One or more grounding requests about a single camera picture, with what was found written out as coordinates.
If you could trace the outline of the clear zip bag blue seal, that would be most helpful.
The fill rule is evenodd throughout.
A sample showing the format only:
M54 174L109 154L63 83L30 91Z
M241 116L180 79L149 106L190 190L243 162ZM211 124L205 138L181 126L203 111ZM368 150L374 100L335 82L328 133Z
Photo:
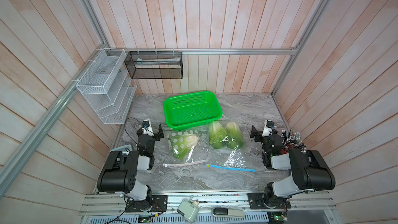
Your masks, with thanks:
M218 121L225 128L228 122ZM224 139L225 145L221 149L214 149L209 142L208 164L209 168L217 168L230 171L254 172L255 169L249 163L248 153L246 152L246 145L241 149L230 149L227 147L229 143L228 137Z

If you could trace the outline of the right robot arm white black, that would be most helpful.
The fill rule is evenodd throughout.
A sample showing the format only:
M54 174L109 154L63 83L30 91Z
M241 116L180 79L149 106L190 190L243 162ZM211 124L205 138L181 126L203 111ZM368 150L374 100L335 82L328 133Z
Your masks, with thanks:
M276 130L274 123L267 120L262 131L251 126L250 137L262 145L262 161L269 170L289 171L282 180L270 182L261 195L261 200L250 202L258 208L290 208L289 199L301 193L332 190L336 180L329 166L317 150L308 150L295 131Z

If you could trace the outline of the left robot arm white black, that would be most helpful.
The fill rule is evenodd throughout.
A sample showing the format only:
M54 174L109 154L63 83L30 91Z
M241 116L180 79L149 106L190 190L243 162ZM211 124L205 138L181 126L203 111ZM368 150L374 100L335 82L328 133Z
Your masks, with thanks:
M127 210L136 208L146 212L153 208L152 191L150 186L137 180L137 172L153 168L155 143L164 138L164 132L161 125L158 132L153 132L150 120L145 120L137 135L137 150L131 150L128 145L109 153L99 174L97 189L99 192L126 197Z

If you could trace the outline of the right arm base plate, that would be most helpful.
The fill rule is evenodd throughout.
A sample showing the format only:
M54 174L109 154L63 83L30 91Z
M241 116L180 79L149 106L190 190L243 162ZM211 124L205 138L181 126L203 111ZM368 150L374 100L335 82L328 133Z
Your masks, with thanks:
M250 209L291 208L290 200L287 198L279 198L273 195L267 196L266 193L249 193L247 197Z

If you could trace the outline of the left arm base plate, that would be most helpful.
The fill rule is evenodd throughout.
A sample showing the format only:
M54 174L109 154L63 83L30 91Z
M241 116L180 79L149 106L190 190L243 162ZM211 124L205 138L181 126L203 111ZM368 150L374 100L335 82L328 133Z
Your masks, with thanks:
M143 201L127 199L127 213L165 212L167 210L167 195L147 196Z

